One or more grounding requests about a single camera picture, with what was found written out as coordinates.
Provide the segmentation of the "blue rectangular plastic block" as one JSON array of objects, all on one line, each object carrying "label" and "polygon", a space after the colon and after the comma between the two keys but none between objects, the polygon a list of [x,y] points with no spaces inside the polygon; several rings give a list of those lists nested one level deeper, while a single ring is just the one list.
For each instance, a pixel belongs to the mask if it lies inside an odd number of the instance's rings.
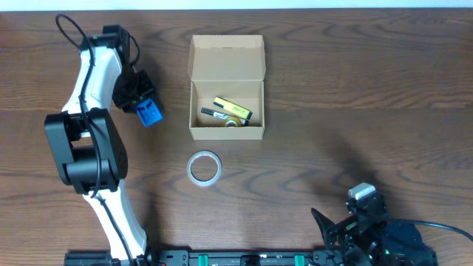
[{"label": "blue rectangular plastic block", "polygon": [[152,99],[147,99],[136,105],[135,111],[145,127],[149,127],[163,119],[160,110]]}]

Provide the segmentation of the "large clear tape roll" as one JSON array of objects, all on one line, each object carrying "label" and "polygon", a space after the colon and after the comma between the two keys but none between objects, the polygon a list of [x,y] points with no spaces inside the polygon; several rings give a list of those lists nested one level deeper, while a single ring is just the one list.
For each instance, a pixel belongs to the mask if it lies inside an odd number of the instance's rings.
[{"label": "large clear tape roll", "polygon": [[198,151],[189,158],[186,173],[193,184],[209,187],[222,176],[222,161],[212,151]]}]

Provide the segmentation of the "yellow highlighter pen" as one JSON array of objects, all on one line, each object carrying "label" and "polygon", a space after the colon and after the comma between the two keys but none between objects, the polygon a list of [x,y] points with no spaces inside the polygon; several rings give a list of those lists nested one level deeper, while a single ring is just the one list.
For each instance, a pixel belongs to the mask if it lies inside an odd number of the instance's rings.
[{"label": "yellow highlighter pen", "polygon": [[215,97],[213,103],[214,105],[245,120],[250,120],[253,114],[253,112],[249,109],[246,109],[245,107],[242,107],[220,97]]}]

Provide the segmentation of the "brown cardboard box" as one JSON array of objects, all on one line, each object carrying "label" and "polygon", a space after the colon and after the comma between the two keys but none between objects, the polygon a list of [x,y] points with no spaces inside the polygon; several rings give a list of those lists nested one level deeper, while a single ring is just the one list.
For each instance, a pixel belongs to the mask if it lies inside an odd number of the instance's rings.
[{"label": "brown cardboard box", "polygon": [[[265,131],[265,44],[260,35],[194,35],[188,60],[191,80],[189,130],[194,140],[261,140]],[[214,105],[215,97],[253,112],[249,125],[223,126],[203,114],[205,107],[234,117]]]}]

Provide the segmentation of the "small yellow tape roll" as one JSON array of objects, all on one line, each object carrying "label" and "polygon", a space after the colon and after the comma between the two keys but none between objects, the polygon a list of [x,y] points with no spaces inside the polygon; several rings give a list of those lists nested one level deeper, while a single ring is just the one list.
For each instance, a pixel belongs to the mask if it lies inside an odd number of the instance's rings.
[{"label": "small yellow tape roll", "polygon": [[236,117],[227,117],[224,123],[224,127],[241,127],[242,122],[239,118]]}]

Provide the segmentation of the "black and white marker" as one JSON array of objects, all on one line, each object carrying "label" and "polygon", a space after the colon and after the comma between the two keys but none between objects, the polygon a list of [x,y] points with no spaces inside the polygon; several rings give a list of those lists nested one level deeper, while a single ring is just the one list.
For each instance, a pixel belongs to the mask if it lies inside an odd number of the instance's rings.
[{"label": "black and white marker", "polygon": [[[226,113],[218,112],[216,110],[208,109],[208,108],[205,108],[205,107],[201,108],[201,112],[203,114],[210,115],[210,116],[215,117],[215,118],[219,118],[220,120],[224,120],[224,123],[225,123],[225,120],[226,120],[227,117],[234,117],[232,115],[228,115]],[[236,117],[236,118],[239,118],[241,120],[241,122],[242,122],[241,127],[249,125],[248,120],[245,120],[245,119],[240,118],[240,117]]]}]

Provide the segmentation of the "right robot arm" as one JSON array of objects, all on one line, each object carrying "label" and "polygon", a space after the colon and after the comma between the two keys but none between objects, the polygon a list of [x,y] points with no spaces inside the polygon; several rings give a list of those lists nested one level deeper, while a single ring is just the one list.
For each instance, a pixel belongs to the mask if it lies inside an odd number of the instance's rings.
[{"label": "right robot arm", "polygon": [[346,206],[351,216],[339,223],[311,209],[324,242],[324,250],[313,255],[316,265],[438,264],[436,252],[413,224],[390,219],[384,196],[378,192],[349,199]]}]

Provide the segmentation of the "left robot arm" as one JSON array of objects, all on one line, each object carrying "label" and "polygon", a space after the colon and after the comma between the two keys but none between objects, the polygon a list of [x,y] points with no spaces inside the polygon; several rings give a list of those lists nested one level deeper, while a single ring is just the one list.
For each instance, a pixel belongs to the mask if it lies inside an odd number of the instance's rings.
[{"label": "left robot arm", "polygon": [[128,155],[110,115],[116,105],[136,114],[144,126],[161,120],[156,90],[147,73],[135,69],[130,46],[136,42],[120,25],[84,36],[77,46],[81,68],[61,112],[47,115],[44,130],[61,181],[92,206],[110,249],[71,251],[65,265],[155,265],[126,193]]}]

